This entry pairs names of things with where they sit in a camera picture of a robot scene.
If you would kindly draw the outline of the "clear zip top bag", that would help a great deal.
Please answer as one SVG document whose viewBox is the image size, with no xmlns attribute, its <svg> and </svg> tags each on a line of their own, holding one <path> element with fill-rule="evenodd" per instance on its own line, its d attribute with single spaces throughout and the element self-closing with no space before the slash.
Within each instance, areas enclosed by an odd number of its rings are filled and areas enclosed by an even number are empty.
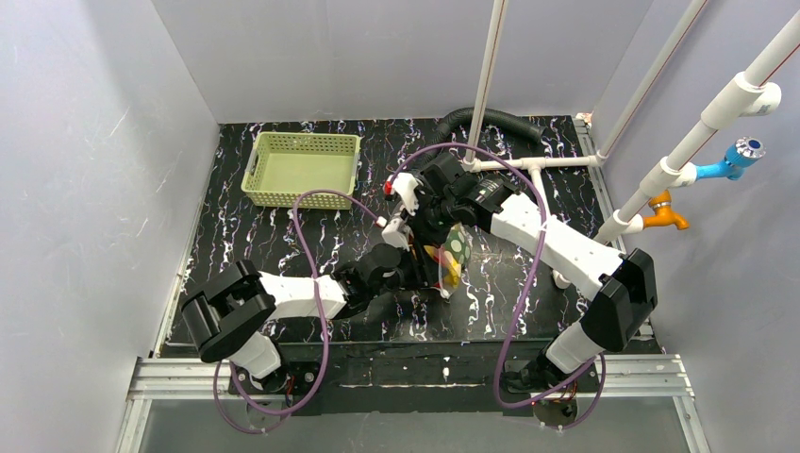
<svg viewBox="0 0 800 453">
<path fill-rule="evenodd" d="M 472 255 L 473 239 L 463 224 L 453 226 L 442 245 L 425 245 L 424 251 L 437 265 L 433 287 L 445 300 L 457 290 Z"/>
</svg>

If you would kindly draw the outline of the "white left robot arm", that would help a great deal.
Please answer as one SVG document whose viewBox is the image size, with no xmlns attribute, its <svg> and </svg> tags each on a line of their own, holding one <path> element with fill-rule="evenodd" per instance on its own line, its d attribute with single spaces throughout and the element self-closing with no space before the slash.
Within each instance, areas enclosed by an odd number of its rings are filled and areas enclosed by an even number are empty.
<svg viewBox="0 0 800 453">
<path fill-rule="evenodd" d="M 355 316 L 383 294 L 442 288 L 439 256 L 380 243 L 321 277 L 283 277 L 239 260 L 185 295 L 179 311 L 201 361 L 227 360 L 265 380 L 282 366 L 261 327 L 282 318 Z"/>
</svg>

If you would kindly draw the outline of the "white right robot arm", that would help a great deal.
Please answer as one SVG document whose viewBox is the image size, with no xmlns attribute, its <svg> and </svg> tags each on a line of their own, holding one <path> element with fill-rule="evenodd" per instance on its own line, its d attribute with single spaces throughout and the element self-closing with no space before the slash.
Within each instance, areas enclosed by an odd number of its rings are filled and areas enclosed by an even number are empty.
<svg viewBox="0 0 800 453">
<path fill-rule="evenodd" d="M 563 379 L 601 352 L 624 350 L 658 304 L 650 255 L 640 249 L 623 254 L 543 216 L 503 175 L 468 173 L 441 153 L 418 171 L 394 176 L 385 192 L 402 200 L 416 240 L 440 245 L 456 224 L 479 228 L 539 255 L 589 299 L 585 313 L 539 354 L 530 373 Z"/>
</svg>

